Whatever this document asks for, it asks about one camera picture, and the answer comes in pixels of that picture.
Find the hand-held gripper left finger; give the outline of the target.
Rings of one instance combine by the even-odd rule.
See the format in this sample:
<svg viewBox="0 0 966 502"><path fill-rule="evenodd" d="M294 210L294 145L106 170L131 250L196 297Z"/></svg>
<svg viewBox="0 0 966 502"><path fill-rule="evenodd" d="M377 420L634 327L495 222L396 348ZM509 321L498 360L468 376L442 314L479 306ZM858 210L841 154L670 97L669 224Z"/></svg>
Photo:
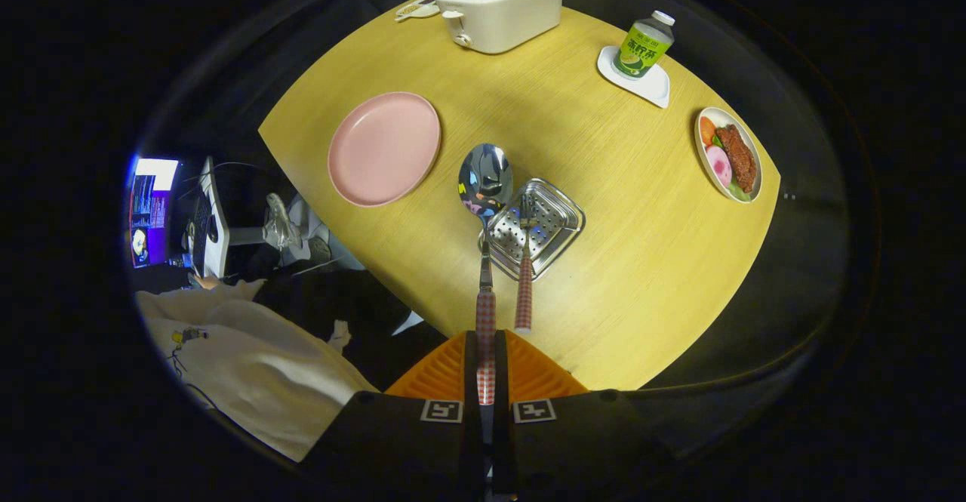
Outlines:
<svg viewBox="0 0 966 502"><path fill-rule="evenodd" d="M479 497L484 452L472 331L404 376L401 394L355 393L301 461L325 497Z"/></svg>

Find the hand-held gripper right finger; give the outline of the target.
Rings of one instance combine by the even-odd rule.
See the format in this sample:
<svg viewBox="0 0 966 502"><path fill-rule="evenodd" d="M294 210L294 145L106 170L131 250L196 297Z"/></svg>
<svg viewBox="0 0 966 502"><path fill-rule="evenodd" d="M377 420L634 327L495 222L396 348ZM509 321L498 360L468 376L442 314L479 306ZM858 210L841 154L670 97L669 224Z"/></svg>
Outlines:
<svg viewBox="0 0 966 502"><path fill-rule="evenodd" d="M494 338L493 489L515 497L632 497L672 469L628 392L580 391L517 334Z"/></svg>

